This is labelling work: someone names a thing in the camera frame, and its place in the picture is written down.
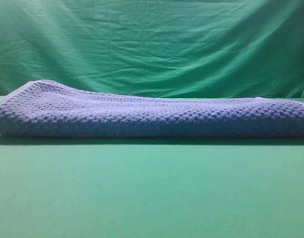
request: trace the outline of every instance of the blue towel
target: blue towel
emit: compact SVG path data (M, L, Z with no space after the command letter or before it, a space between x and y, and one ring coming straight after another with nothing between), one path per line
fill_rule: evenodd
M32 81L0 103L0 134L62 137L304 136L304 104L264 98L170 100Z

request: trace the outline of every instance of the green table surface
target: green table surface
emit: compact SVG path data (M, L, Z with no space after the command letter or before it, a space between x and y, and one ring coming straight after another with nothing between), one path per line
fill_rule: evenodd
M0 238L304 238L304 138L0 137Z

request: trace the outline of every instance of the waffle weave fabric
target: waffle weave fabric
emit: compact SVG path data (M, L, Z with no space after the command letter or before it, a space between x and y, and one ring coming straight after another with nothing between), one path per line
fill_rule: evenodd
M304 136L304 104L264 98L170 100L32 81L0 102L0 135L59 137Z

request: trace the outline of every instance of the green surface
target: green surface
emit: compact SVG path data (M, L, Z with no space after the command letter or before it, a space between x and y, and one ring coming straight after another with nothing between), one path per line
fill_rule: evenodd
M0 0L0 95L300 97L304 0Z
M304 139L0 137L0 238L85 237L304 238Z

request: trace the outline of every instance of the purple towel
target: purple towel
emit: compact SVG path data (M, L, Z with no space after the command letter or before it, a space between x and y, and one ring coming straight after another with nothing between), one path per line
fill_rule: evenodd
M263 98L170 100L40 80L0 103L0 134L65 137L304 136L304 104Z

